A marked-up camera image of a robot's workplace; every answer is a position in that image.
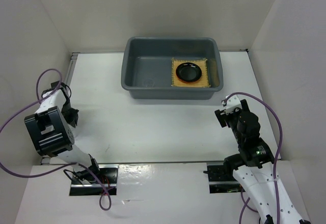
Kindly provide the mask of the bamboo placemat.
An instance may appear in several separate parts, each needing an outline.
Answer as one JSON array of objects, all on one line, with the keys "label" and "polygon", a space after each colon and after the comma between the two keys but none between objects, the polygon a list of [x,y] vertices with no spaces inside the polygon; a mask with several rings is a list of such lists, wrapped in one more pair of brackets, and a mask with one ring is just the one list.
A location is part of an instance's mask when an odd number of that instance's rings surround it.
[{"label": "bamboo placemat", "polygon": [[[202,77],[198,83],[193,84],[184,84],[178,83],[176,80],[176,68],[178,65],[186,62],[191,62],[197,64],[202,70]],[[171,86],[173,87],[186,87],[186,88],[208,88],[210,87],[209,79],[208,79],[208,68],[207,68],[207,59],[199,59],[199,60],[180,60],[176,58],[172,58],[172,74],[171,74]]]}]

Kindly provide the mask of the orange plastic plate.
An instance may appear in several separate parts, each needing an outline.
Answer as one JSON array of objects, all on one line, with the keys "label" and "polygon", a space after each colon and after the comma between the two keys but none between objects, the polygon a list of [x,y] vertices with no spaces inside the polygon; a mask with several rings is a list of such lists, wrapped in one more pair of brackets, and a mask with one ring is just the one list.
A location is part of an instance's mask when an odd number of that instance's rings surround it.
[{"label": "orange plastic plate", "polygon": [[196,80],[183,80],[183,79],[180,79],[179,77],[176,77],[176,80],[178,83],[193,84],[193,83],[198,83],[201,80],[201,78],[196,79]]}]

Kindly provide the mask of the black round plate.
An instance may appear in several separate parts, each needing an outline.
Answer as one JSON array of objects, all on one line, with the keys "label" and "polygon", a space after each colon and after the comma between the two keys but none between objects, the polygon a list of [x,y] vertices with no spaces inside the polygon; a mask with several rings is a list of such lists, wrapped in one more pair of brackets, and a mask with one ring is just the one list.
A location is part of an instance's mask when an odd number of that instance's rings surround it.
[{"label": "black round plate", "polygon": [[183,80],[196,80],[202,77],[201,68],[191,62],[182,63],[176,68],[176,76]]}]

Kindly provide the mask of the clear plastic cup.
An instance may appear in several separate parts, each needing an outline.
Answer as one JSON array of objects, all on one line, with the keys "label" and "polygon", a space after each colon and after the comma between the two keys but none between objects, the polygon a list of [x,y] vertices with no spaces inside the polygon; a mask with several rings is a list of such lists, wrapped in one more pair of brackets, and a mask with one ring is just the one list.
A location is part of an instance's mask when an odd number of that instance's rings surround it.
[{"label": "clear plastic cup", "polygon": [[155,87],[155,80],[153,78],[145,78],[142,81],[142,86],[144,88],[153,88]]}]

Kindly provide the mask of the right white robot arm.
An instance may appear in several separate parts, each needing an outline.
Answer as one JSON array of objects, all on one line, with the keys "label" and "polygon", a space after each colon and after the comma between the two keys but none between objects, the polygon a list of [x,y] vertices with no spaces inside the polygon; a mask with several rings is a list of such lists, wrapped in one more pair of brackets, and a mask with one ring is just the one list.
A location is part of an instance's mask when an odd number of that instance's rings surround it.
[{"label": "right white robot arm", "polygon": [[237,180],[259,213],[262,223],[308,223],[295,209],[277,172],[275,158],[260,136],[258,117],[246,100],[234,95],[222,102],[214,113],[222,127],[235,136],[238,153],[226,157],[223,174]]}]

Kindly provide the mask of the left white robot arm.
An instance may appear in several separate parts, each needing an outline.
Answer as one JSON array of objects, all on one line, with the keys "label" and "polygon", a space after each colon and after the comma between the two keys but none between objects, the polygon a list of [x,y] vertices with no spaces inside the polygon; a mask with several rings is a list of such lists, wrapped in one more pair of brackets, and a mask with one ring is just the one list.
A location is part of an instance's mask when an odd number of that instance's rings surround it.
[{"label": "left white robot arm", "polygon": [[96,183],[101,178],[98,163],[75,144],[79,110],[71,106],[70,96],[69,86],[53,82],[50,89],[42,92],[40,107],[26,116],[24,123],[39,155],[57,158],[65,164],[75,163],[73,174],[77,181]]}]

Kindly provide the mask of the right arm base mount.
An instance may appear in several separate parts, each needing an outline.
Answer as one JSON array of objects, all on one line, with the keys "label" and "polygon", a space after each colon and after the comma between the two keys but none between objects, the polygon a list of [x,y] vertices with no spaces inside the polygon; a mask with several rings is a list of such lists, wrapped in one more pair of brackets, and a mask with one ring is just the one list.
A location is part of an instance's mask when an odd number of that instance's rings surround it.
[{"label": "right arm base mount", "polygon": [[209,192],[237,193],[241,192],[241,185],[224,171],[222,161],[208,162],[203,173],[208,177]]}]

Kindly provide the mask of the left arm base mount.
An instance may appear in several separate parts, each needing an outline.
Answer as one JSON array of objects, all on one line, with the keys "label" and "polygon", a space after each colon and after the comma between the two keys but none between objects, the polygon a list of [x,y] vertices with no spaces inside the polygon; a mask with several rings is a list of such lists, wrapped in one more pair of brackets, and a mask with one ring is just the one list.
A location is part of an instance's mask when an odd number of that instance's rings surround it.
[{"label": "left arm base mount", "polygon": [[[117,164],[99,165],[100,171],[98,178],[110,195],[117,194],[118,167]],[[63,172],[70,180],[70,196],[100,196],[104,193],[104,190],[97,181],[88,182],[78,179],[72,170],[63,170]]]}]

